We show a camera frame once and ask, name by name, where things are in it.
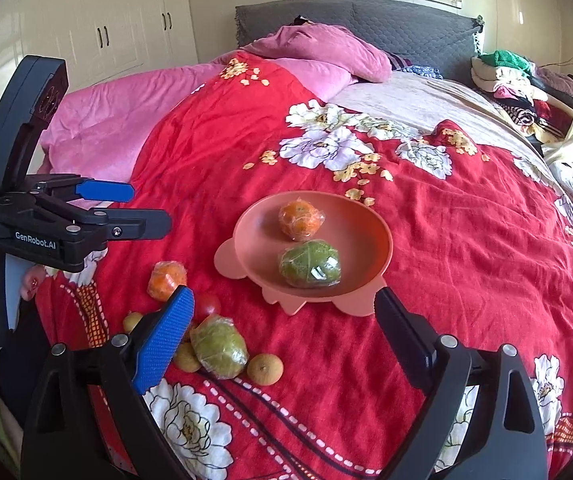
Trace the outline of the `small brown longan fruit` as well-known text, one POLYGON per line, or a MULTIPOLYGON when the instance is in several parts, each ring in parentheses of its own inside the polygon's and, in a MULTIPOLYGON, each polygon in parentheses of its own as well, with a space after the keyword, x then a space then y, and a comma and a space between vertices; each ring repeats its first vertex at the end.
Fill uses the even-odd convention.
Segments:
POLYGON ((201 363, 196 357, 192 344, 185 341, 182 342, 172 358, 175 367, 178 367, 185 373, 196 373, 201 368, 201 363))
POLYGON ((279 356, 262 353, 248 361, 246 374, 254 384, 271 386, 279 382, 284 372, 284 365, 279 356))
POLYGON ((123 330, 126 334, 130 334, 138 323, 142 320, 143 315, 140 312, 130 312, 123 319, 123 330))

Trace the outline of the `orange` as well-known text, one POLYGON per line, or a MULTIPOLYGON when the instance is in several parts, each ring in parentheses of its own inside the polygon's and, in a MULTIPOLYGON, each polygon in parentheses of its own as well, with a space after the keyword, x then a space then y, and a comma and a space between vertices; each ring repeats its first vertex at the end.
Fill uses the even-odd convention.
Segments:
POLYGON ((298 198, 283 205, 278 214, 281 232, 290 240, 311 240, 325 222, 325 214, 307 200, 298 198))
POLYGON ((155 300, 167 301, 179 286, 186 286, 187 269, 177 261, 158 262, 150 275, 148 294, 155 300))

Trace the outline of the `green fruit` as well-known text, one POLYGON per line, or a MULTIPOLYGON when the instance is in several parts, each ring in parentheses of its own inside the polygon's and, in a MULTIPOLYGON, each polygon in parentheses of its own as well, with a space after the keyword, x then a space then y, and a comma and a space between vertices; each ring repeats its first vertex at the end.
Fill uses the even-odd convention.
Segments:
POLYGON ((198 362, 218 379, 236 378, 246 367, 246 342, 231 318, 209 315, 190 330, 190 340, 198 362))
POLYGON ((299 289, 339 284, 342 278, 339 251, 324 240, 308 240, 281 255, 279 272, 290 286, 299 289))

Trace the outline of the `pink quilt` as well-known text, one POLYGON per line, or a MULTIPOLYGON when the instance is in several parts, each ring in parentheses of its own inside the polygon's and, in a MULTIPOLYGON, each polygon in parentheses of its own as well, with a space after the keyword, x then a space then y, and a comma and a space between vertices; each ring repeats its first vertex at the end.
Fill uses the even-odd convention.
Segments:
POLYGON ((127 182, 154 127, 228 67, 240 50, 204 64, 152 70, 68 94, 40 136, 40 174, 127 182))

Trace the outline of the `pink crab-shaped plastic plate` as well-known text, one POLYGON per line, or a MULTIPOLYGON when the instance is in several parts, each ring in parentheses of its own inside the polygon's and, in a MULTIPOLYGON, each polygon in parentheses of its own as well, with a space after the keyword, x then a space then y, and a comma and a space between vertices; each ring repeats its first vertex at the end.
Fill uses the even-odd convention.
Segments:
POLYGON ((218 247, 214 264, 226 278, 249 278, 267 304, 280 304, 288 315, 305 304, 329 302, 364 318, 375 312, 375 294, 387 286, 393 248, 387 222, 373 209, 337 194, 294 191, 248 207, 232 237, 218 247), (294 200, 305 200, 325 217, 306 242, 280 229, 279 211, 294 200))

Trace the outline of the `red floral bedspread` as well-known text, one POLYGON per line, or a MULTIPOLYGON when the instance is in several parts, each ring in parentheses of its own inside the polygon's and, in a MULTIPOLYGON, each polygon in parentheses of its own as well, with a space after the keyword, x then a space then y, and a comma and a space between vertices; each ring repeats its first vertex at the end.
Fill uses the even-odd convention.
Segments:
POLYGON ((117 243, 79 282, 49 278, 37 309, 49 338, 96 347, 172 259, 195 292, 222 303, 247 345, 285 366, 276 385, 171 368, 145 399, 201 479, 369 479, 403 442, 421 396, 374 318, 331 306, 287 315, 249 280, 215 269, 244 209, 273 192, 323 191, 369 205, 393 234, 384 278, 441 333, 494 350, 514 344, 541 406, 547 471, 573 456, 573 231, 551 188, 514 152, 460 154, 445 141, 372 141, 346 170, 308 169, 311 142, 290 113, 311 92, 273 62, 235 55, 150 133, 134 166, 134 201, 172 216, 163 240, 117 243), (290 157, 281 152, 288 148, 290 157))

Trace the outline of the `cream wardrobe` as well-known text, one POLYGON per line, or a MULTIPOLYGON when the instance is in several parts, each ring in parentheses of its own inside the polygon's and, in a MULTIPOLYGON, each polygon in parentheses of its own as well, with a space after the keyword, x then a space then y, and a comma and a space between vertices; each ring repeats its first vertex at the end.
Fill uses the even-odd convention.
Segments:
POLYGON ((0 0, 0 99, 26 55, 62 58, 75 91, 198 61, 189 0, 0 0))

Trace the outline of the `pink pillow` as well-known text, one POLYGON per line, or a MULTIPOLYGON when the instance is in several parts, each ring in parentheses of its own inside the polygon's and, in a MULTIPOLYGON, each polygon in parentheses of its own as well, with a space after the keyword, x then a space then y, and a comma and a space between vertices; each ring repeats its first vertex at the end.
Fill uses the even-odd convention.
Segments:
POLYGON ((392 73, 387 54, 337 25, 321 23, 284 25, 242 50, 262 58, 298 58, 326 62, 358 79, 381 84, 392 73))

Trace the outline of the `pile of folded clothes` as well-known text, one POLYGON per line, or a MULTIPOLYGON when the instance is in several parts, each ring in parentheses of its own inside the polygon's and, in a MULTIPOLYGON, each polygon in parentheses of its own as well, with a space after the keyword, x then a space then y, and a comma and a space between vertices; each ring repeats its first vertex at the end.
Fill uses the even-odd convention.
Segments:
POLYGON ((573 122, 573 76, 507 50, 471 58, 471 78, 536 146, 562 141, 573 122))

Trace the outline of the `grey padded headboard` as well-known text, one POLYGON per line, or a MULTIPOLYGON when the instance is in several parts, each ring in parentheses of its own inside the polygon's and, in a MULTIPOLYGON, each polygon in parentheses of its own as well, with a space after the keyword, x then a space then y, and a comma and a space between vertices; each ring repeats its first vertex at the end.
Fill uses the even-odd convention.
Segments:
POLYGON ((240 47, 277 32, 299 16, 340 25, 358 38, 413 64, 437 68, 446 79, 472 84, 471 58, 484 21, 396 0, 279 0, 236 7, 240 47))

